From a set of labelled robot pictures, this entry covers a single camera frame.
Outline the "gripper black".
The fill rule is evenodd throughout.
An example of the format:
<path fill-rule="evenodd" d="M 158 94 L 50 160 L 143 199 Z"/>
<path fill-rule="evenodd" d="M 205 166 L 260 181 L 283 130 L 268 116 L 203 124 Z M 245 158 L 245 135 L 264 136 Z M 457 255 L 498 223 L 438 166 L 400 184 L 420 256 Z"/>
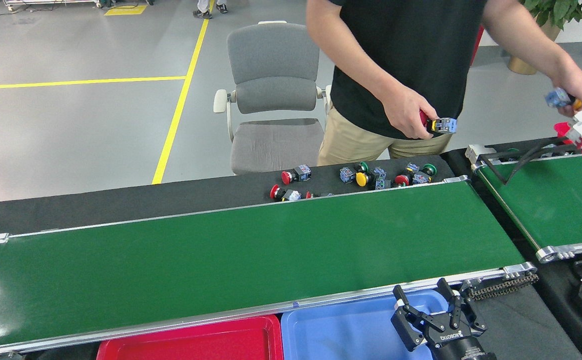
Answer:
<path fill-rule="evenodd" d="M 408 351 L 414 351 L 426 339 L 434 360 L 494 360 L 478 338 L 487 326 L 477 319 L 472 300 L 454 294 L 445 278 L 437 281 L 437 291 L 448 301 L 447 312 L 433 316 L 410 305 L 401 285 L 393 289 L 398 306 L 391 317 L 396 332 Z"/>

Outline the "person's right hand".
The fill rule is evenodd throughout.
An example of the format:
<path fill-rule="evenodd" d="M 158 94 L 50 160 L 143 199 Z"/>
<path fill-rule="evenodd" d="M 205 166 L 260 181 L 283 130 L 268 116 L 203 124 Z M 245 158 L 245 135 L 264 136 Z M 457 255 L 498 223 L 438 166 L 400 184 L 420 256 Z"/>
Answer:
<path fill-rule="evenodd" d="M 396 82 L 381 93 L 380 101 L 389 123 L 408 139 L 428 140 L 433 137 L 422 123 L 420 114 L 436 119 L 437 112 L 423 96 Z"/>

